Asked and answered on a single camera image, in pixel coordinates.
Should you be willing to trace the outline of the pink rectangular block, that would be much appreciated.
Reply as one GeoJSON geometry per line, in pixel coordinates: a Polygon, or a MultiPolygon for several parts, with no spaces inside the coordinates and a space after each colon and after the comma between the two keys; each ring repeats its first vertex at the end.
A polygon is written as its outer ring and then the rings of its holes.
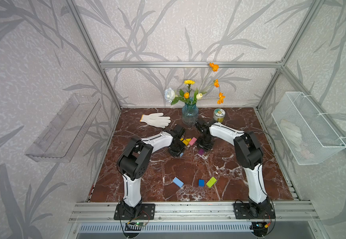
{"type": "Polygon", "coordinates": [[[196,143],[196,141],[197,141],[197,138],[193,137],[188,144],[194,145],[196,143]]]}

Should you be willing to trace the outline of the light blue slanted block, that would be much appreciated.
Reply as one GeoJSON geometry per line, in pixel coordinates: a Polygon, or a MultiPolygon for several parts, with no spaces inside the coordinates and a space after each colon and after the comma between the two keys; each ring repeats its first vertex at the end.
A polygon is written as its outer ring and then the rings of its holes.
{"type": "Polygon", "coordinates": [[[174,183],[175,185],[177,185],[179,188],[182,188],[183,185],[184,185],[184,183],[183,183],[180,179],[178,179],[177,177],[175,177],[175,178],[173,179],[173,183],[174,183]]]}

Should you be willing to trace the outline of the lime green block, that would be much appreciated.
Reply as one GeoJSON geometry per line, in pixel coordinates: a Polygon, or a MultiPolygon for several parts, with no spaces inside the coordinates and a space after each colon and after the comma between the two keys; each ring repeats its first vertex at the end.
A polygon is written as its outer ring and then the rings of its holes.
{"type": "Polygon", "coordinates": [[[206,186],[208,188],[211,188],[215,183],[217,182],[217,179],[215,177],[211,177],[207,182],[206,186]]]}

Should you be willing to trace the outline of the dark blue cube block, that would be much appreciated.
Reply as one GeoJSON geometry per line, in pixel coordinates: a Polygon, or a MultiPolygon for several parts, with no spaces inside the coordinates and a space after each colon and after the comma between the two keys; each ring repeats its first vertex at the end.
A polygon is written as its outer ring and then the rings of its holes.
{"type": "Polygon", "coordinates": [[[204,187],[204,185],[205,185],[204,180],[199,179],[199,180],[198,180],[198,186],[199,186],[199,187],[204,187]]]}

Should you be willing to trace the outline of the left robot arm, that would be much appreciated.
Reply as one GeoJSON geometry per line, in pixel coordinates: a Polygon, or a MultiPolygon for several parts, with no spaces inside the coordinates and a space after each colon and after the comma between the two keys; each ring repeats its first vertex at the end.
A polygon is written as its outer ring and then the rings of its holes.
{"type": "Polygon", "coordinates": [[[118,159],[117,168],[124,180],[124,198],[121,204],[130,209],[139,209],[142,204],[141,178],[145,174],[153,153],[167,148],[173,157],[180,156],[186,145],[181,141],[185,128],[163,130],[148,138],[131,138],[118,159]]]}

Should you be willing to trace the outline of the blue glass vase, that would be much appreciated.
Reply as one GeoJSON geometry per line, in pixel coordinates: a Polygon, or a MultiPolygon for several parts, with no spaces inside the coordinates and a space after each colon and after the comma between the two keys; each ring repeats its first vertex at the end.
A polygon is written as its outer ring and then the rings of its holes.
{"type": "Polygon", "coordinates": [[[185,125],[195,125],[198,118],[199,109],[196,104],[185,104],[182,108],[182,122],[185,125]]]}

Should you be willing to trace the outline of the white knit glove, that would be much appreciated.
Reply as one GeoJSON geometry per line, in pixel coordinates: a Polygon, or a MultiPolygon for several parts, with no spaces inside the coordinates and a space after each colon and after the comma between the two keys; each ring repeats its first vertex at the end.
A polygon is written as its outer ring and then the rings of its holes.
{"type": "Polygon", "coordinates": [[[163,113],[153,113],[150,115],[142,115],[140,122],[158,128],[165,128],[171,123],[171,118],[164,116],[163,113]]]}

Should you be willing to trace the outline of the artificial flower bouquet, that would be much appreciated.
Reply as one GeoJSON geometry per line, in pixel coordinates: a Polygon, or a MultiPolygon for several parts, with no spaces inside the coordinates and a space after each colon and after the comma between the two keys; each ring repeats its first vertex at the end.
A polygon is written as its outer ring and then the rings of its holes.
{"type": "Polygon", "coordinates": [[[168,88],[164,92],[165,101],[171,105],[177,104],[179,101],[184,102],[186,105],[195,105],[199,100],[201,100],[209,90],[217,88],[220,90],[220,82],[218,79],[210,81],[210,74],[217,72],[219,70],[219,65],[215,63],[209,63],[210,68],[206,75],[202,78],[202,83],[198,88],[194,88],[193,85],[195,81],[193,77],[197,76],[195,74],[196,70],[184,70],[184,89],[174,90],[168,88]]]}

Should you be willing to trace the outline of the left controller board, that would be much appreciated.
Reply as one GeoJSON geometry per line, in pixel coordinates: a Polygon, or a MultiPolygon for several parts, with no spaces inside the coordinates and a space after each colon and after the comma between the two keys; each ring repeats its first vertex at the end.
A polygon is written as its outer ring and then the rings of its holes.
{"type": "Polygon", "coordinates": [[[141,231],[148,224],[148,222],[129,222],[125,224],[125,231],[141,231]]]}

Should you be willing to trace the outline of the controller board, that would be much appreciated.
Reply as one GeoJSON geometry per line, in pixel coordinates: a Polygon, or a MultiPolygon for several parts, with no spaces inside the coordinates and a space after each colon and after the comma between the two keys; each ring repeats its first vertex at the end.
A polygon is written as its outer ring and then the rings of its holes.
{"type": "Polygon", "coordinates": [[[250,229],[253,230],[252,234],[259,238],[263,239],[271,232],[271,223],[266,222],[253,222],[250,226],[250,229]]]}
{"type": "Polygon", "coordinates": [[[148,222],[129,222],[125,224],[125,231],[141,231],[148,224],[148,222]]]}

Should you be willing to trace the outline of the right controller board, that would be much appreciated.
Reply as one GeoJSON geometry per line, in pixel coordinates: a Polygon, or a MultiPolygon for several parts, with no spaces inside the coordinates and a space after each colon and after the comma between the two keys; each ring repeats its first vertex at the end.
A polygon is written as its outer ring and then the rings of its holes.
{"type": "Polygon", "coordinates": [[[271,223],[266,222],[253,222],[250,226],[250,229],[253,230],[252,234],[259,238],[263,239],[271,232],[271,223]]]}

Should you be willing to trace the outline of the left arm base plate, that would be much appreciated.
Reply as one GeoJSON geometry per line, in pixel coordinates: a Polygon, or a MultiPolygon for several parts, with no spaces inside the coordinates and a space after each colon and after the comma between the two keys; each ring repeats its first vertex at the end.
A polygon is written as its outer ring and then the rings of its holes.
{"type": "Polygon", "coordinates": [[[130,207],[127,204],[119,203],[115,209],[114,220],[153,220],[155,217],[155,211],[155,204],[142,203],[135,207],[130,207]]]}

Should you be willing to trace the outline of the aluminium front rail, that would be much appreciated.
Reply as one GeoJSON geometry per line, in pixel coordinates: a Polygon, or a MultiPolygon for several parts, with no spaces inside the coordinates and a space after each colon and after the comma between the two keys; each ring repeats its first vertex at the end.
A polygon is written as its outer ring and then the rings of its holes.
{"type": "MultiPolygon", "coordinates": [[[[157,222],[244,222],[260,221],[320,221],[310,201],[274,201],[275,217],[252,218],[249,213],[234,209],[233,202],[155,202],[152,212],[143,213],[138,220],[157,222]]],[[[115,222],[117,203],[77,203],[69,223],[115,222]]]]}

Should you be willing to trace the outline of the clear acrylic wall shelf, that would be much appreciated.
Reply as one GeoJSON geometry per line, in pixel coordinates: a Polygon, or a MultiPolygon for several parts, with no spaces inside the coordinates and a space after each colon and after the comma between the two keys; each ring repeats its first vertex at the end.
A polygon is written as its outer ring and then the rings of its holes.
{"type": "Polygon", "coordinates": [[[72,94],[25,156],[35,162],[69,163],[101,106],[98,97],[72,94]]]}

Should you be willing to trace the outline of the aluminium cage frame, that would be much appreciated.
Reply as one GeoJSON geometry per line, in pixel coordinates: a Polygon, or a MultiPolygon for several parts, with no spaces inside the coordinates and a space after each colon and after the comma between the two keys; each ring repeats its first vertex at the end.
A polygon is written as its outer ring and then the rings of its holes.
{"type": "MultiPolygon", "coordinates": [[[[77,24],[82,37],[88,46],[88,49],[94,59],[95,66],[98,67],[101,76],[107,80],[107,76],[104,69],[108,68],[207,68],[209,63],[206,61],[109,61],[101,62],[94,49],[92,40],[86,30],[84,22],[81,17],[82,11],[78,9],[77,4],[74,1],[67,1],[67,9],[72,14],[75,23],[77,24]]],[[[293,55],[295,49],[302,41],[302,38],[306,35],[306,32],[311,27],[312,23],[316,19],[316,16],[320,12],[324,5],[337,6],[338,2],[334,1],[311,1],[310,9],[308,10],[305,19],[302,21],[298,31],[295,34],[294,39],[290,43],[288,50],[286,51],[281,61],[219,61],[216,62],[220,67],[223,68],[272,68],[275,69],[275,74],[272,77],[267,89],[264,91],[263,97],[258,103],[258,107],[262,106],[262,103],[268,97],[269,92],[273,89],[274,85],[279,78],[279,75],[283,75],[291,83],[291,85],[307,98],[317,110],[320,111],[321,115],[324,116],[326,121],[331,125],[332,129],[341,137],[343,143],[346,144],[346,133],[343,129],[333,120],[332,114],[328,114],[327,111],[322,107],[321,103],[315,99],[311,92],[295,77],[293,72],[287,67],[288,61],[293,55]]]]}

